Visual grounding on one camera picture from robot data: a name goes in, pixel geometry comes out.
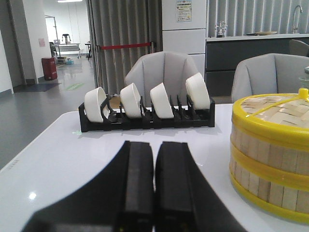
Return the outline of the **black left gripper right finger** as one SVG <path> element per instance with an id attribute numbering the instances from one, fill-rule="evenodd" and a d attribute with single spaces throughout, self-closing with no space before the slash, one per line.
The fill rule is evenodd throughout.
<path id="1" fill-rule="evenodd" d="M 245 231 L 203 176 L 187 143 L 162 143 L 155 188 L 157 232 Z"/>

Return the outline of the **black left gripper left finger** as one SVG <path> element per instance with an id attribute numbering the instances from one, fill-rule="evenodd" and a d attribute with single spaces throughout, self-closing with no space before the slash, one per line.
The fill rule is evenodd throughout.
<path id="1" fill-rule="evenodd" d="M 153 155 L 148 143 L 126 141 L 111 162 L 72 194 L 29 219 L 25 232 L 150 232 Z"/>

